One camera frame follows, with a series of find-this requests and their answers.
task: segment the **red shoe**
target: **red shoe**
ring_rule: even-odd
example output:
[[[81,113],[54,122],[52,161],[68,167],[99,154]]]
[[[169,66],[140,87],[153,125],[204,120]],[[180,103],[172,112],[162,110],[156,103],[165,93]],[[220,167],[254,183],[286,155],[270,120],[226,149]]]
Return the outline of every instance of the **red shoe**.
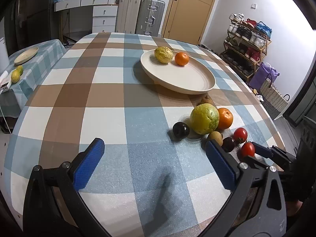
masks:
[[[251,19],[247,19],[246,23],[248,26],[253,27],[253,28],[255,28],[257,25],[257,22],[255,20],[251,20]]]
[[[257,52],[255,50],[253,50],[251,58],[250,58],[253,62],[257,62],[258,60],[260,60],[260,52]]]
[[[248,47],[246,53],[245,53],[245,56],[247,58],[250,58],[252,56],[252,53],[253,53],[253,49],[251,47]]]

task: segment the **purple bag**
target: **purple bag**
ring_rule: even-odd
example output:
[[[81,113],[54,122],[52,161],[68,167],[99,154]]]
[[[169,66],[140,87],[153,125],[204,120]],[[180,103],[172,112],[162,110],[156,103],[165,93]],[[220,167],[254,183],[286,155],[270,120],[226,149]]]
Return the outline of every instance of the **purple bag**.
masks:
[[[269,63],[261,62],[258,71],[250,80],[249,85],[257,91],[260,91],[260,88],[266,80],[268,74],[271,74],[272,76],[272,83],[277,79],[277,76],[280,75],[280,73],[278,73],[275,68],[271,67]]]

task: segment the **tablecloth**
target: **tablecloth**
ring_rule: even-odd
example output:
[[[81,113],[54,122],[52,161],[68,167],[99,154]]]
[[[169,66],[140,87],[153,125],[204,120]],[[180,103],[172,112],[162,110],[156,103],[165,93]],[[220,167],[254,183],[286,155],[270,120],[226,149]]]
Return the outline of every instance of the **tablecloth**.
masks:
[[[0,95],[0,105],[5,117],[17,118],[28,98],[37,85],[46,77],[55,63],[66,53],[66,49],[58,40],[50,40],[15,52],[9,57],[9,66],[5,69],[10,73],[16,68],[14,60],[24,51],[38,47],[37,54],[23,64],[24,72],[16,84],[12,84],[7,92]]]
[[[214,104],[263,146],[284,148],[257,98],[218,56],[195,45],[123,33],[90,34],[76,43],[35,89],[8,144],[2,180],[6,201],[21,224],[24,194],[34,165],[58,167],[95,137],[105,154],[80,195],[113,236],[197,236],[222,207],[225,190],[200,139],[174,141],[203,95],[155,84],[141,55],[158,46],[185,51],[208,67]]]

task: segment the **white cable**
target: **white cable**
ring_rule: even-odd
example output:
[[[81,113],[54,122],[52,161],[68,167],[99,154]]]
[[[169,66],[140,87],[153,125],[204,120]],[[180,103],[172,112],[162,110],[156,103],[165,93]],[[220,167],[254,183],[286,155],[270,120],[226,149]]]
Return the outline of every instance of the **white cable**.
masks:
[[[2,109],[1,109],[1,105],[0,105],[0,111],[1,111],[1,114],[3,116],[4,122],[6,123],[6,125],[8,127],[8,130],[9,130],[10,134],[12,134],[11,131],[10,131],[9,125],[7,124],[7,121],[5,120],[4,114],[3,114]]]

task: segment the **red tomato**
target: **red tomato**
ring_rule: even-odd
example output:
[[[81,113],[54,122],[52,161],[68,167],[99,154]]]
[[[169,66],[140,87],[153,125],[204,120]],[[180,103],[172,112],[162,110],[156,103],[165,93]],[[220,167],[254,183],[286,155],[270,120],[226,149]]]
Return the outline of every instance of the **red tomato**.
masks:
[[[241,155],[243,157],[249,155],[254,157],[255,156],[255,147],[251,142],[246,142],[242,147],[241,147]]]
[[[235,130],[233,137],[237,143],[244,143],[247,140],[248,133],[246,129],[239,127]]]

